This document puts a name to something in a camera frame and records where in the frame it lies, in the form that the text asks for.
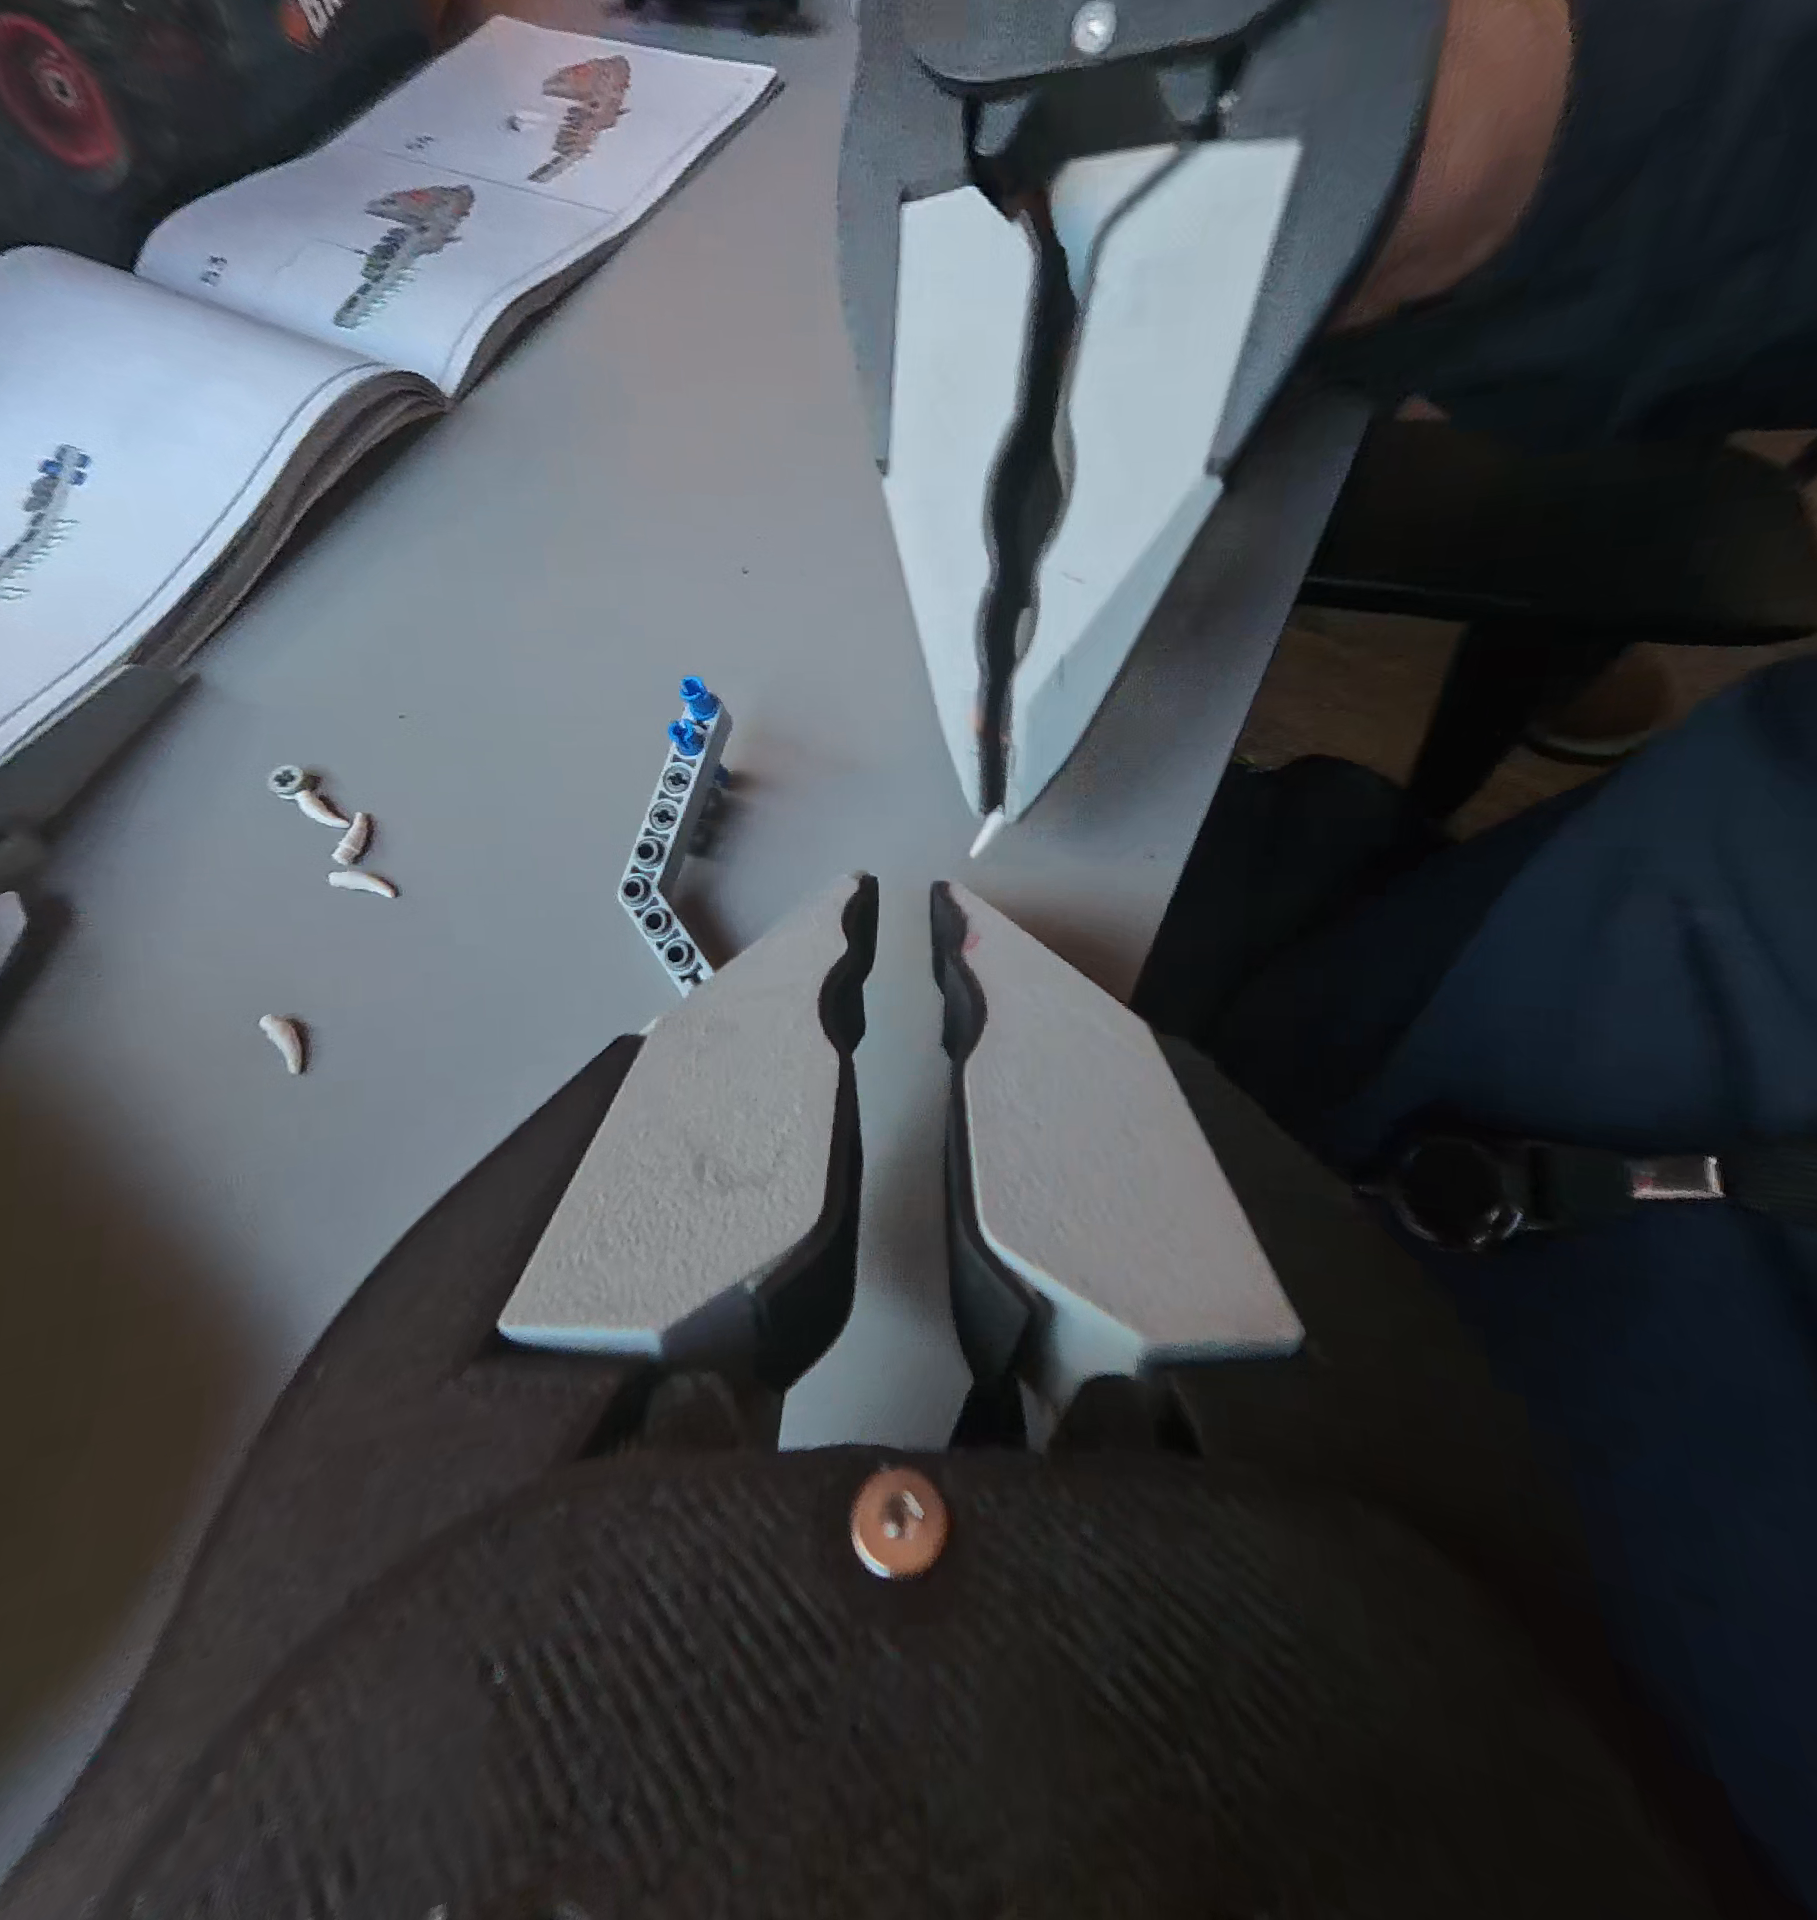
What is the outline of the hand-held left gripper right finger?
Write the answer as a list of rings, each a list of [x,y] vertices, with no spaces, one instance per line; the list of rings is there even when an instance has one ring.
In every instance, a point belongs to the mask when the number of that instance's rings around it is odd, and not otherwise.
[[[964,885],[931,885],[929,937],[972,1386],[1293,1356],[1305,1322],[1151,1028]]]

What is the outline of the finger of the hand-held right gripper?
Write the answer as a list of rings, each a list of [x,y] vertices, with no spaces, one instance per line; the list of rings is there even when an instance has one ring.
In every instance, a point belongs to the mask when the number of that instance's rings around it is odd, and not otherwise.
[[[986,824],[1035,808],[1050,756],[1030,707],[1066,506],[1045,408],[1059,366],[1035,366],[1053,293],[1028,224],[977,188],[903,206],[884,496],[942,736]]]
[[[999,820],[1089,732],[1223,491],[1212,442],[1303,165],[1299,137],[1067,161],[999,458]]]

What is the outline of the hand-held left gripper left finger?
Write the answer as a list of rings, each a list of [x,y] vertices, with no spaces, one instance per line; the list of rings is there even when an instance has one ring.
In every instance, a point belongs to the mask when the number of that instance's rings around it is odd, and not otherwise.
[[[497,1318],[537,1352],[790,1388],[857,1292],[880,890],[832,883],[640,1038]]]

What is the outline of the person's right forearm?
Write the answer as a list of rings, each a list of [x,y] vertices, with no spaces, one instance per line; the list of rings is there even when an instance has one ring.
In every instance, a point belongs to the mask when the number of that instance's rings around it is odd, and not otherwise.
[[[1817,429],[1817,2],[1452,3],[1312,362],[1550,448]]]

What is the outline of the grey bent lego beam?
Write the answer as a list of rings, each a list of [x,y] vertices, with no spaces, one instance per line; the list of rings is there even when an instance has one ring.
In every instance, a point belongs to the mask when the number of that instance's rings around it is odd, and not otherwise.
[[[731,711],[725,701],[707,729],[707,751],[695,759],[676,756],[667,732],[671,751],[616,890],[628,920],[682,998],[715,973],[702,943],[680,918],[673,892],[687,861],[707,849],[731,796],[734,774],[725,757]]]

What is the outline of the open lego instruction booklet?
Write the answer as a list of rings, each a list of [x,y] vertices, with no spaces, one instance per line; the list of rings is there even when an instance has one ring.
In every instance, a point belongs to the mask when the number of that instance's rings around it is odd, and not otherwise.
[[[494,16],[132,267],[0,253],[0,778],[180,668],[326,491],[755,117],[775,64]]]

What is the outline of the black lego set box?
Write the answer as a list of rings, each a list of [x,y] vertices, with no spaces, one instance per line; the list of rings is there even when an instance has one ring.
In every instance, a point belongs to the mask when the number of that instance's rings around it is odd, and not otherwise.
[[[0,2],[0,255],[132,265],[175,209],[427,62],[444,3]]]

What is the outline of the black chair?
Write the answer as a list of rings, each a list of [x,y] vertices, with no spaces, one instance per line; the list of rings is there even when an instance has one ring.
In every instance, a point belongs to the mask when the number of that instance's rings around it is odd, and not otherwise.
[[[1526,453],[1454,425],[1371,425],[1299,607],[1460,626],[1412,773],[1460,812],[1530,721],[1640,645],[1774,647],[1817,631],[1817,448],[1730,442]]]

